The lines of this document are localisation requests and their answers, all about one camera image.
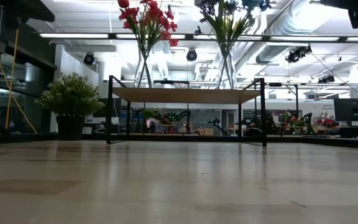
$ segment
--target ceiling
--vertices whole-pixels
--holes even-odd
[[[120,15],[118,5],[116,3],[86,3],[84,0],[42,0],[42,2],[55,14],[56,21],[46,23],[42,21],[30,20],[28,24],[39,32],[128,32],[122,28],[122,21],[118,20]],[[290,0],[276,0],[277,4],[273,9],[261,13],[261,30],[252,29],[249,34],[261,34],[270,22],[277,18],[286,16],[285,13],[278,16],[283,7]],[[175,22],[178,24],[177,33],[192,34],[196,30],[196,26],[200,26],[204,33],[209,33],[210,29],[206,23],[200,23],[201,14],[198,8],[194,6],[194,0],[173,0],[171,1],[172,10],[175,15]],[[299,13],[302,19],[296,22],[299,26],[302,23],[308,23],[313,19],[307,17],[326,15],[327,21],[324,21],[311,33],[313,35],[358,35],[358,29],[352,29],[347,15],[347,11],[334,9],[326,6],[323,11],[315,10],[316,6],[310,5],[302,8]],[[64,42],[66,49],[78,49],[77,46],[84,47],[87,45],[102,45],[116,47],[117,54],[122,60],[122,74],[126,79],[133,77],[134,70],[137,65],[137,46],[135,41],[131,40],[71,40],[70,43]],[[155,47],[158,51],[162,48],[162,44]],[[189,48],[196,49],[198,60],[195,62],[187,62],[186,54]],[[260,76],[261,72],[268,82],[314,82],[324,74],[329,74],[326,68],[332,68],[336,75],[347,80],[350,69],[358,64],[358,44],[311,44],[314,55],[307,55],[299,62],[289,65],[285,61],[287,51],[276,56],[268,65],[255,65],[251,61],[246,62],[246,66],[239,69],[239,82],[248,82]],[[167,62],[170,74],[178,71],[194,72],[197,63],[212,61],[217,57],[218,48],[214,42],[200,41],[180,41],[178,47],[171,49],[171,53],[163,57],[156,54],[155,57],[163,58]],[[104,53],[95,55],[103,60]]]

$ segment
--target ventilation duct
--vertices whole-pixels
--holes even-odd
[[[335,8],[310,4],[309,0],[294,0],[283,14],[265,31],[267,35],[309,35],[328,21]],[[288,46],[268,46],[263,42],[252,44],[236,64],[237,71],[246,63],[268,64]]]

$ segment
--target flower bouquet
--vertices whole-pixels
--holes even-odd
[[[255,19],[251,14],[254,8],[259,7],[261,11],[264,11],[271,6],[264,0],[242,0],[242,7],[238,6],[238,2],[235,1],[203,0],[198,7],[203,15],[200,22],[208,23],[220,49],[218,89],[221,87],[221,82],[223,88],[236,89],[237,72],[231,50],[240,35],[255,24]],[[195,34],[202,34],[199,26]]]
[[[149,57],[152,47],[160,40],[168,40],[170,46],[177,46],[178,40],[171,38],[170,30],[175,32],[178,26],[172,21],[173,15],[169,5],[168,10],[163,12],[156,1],[142,0],[140,3],[143,5],[143,10],[139,7],[129,7],[128,0],[118,0],[118,5],[121,7],[119,19],[125,20],[123,28],[131,30],[138,44],[139,63],[135,74],[135,86],[140,87],[145,72],[151,88]]]

